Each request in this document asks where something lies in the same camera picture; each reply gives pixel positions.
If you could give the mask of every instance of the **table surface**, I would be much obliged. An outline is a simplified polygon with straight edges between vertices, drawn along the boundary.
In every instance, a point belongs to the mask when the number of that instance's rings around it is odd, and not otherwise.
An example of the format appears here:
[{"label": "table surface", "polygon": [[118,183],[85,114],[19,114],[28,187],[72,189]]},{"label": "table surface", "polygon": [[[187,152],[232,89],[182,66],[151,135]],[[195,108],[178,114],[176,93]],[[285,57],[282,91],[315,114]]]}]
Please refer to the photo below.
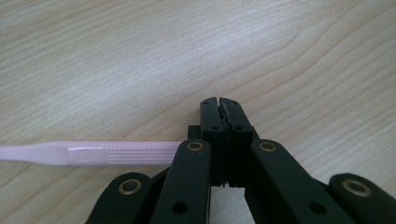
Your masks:
[{"label": "table surface", "polygon": [[[314,178],[353,173],[396,197],[394,1],[2,1],[0,145],[184,140],[231,98]],[[0,162],[1,223],[83,223],[127,172]],[[252,223],[213,188],[212,223]]]}]

